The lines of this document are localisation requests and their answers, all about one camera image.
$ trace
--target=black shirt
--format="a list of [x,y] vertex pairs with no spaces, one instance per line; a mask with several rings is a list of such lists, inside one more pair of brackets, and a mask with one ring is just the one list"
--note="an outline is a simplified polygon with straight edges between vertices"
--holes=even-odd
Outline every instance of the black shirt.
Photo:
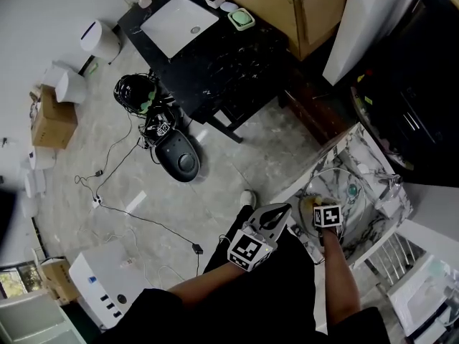
[[[240,228],[237,221],[233,227],[229,239]],[[204,272],[227,262],[229,244],[227,240],[220,243]],[[193,310],[186,310],[170,292],[144,290],[120,322],[96,343],[151,343],[160,338],[171,342],[290,338],[305,343],[389,343],[375,307],[329,328],[328,336],[316,332],[314,264],[288,231],[282,233],[278,246],[259,267],[214,291]]]

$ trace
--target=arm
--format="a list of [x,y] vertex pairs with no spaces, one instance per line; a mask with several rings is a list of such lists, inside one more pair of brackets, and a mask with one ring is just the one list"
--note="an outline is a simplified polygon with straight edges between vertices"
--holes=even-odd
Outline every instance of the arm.
[[237,267],[231,262],[227,262],[225,265],[207,272],[206,274],[199,275],[198,277],[172,287],[168,292],[179,297],[184,307],[191,308],[217,288],[235,280],[244,273],[244,269]]
[[322,229],[325,246],[325,298],[327,326],[330,328],[354,313],[360,312],[360,298],[338,237]]

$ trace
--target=white device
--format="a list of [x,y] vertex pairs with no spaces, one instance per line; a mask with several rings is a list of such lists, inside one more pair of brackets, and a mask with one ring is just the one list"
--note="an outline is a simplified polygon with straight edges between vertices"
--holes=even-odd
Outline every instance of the white device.
[[341,205],[314,206],[314,225],[316,227],[329,228],[342,224]]
[[276,241],[291,209],[290,204],[271,204],[255,210],[236,232],[228,248],[228,260],[248,272],[266,261],[278,248]]
[[151,288],[118,240],[81,252],[69,273],[106,328],[115,326],[142,291]]

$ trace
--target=small container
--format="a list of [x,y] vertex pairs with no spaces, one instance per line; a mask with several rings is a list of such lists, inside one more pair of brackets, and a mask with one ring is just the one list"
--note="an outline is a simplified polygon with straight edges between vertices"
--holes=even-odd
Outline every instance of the small container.
[[[239,11],[243,11],[244,13],[246,13],[249,18],[250,18],[250,22],[247,23],[247,24],[244,24],[243,26],[240,25],[239,23],[237,23],[234,19],[233,19],[233,15],[236,14],[237,12]],[[255,26],[255,18],[251,15],[251,13],[249,13],[246,9],[244,8],[239,8],[238,10],[234,10],[232,11],[231,13],[228,14],[228,18],[229,20],[233,23],[233,25],[236,27],[236,29],[238,31],[245,31],[246,29],[249,29],[253,26]]]

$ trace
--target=black table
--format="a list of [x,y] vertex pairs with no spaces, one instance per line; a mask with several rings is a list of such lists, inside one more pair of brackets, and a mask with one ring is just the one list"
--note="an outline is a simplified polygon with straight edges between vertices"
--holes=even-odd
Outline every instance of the black table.
[[[239,32],[227,13],[208,7],[204,0],[192,0],[219,21],[169,59],[140,28],[168,1],[152,0],[147,9],[135,5],[118,24],[190,118],[240,143],[234,130],[282,89],[284,36],[257,18],[253,28]],[[230,125],[215,118],[219,110]]]

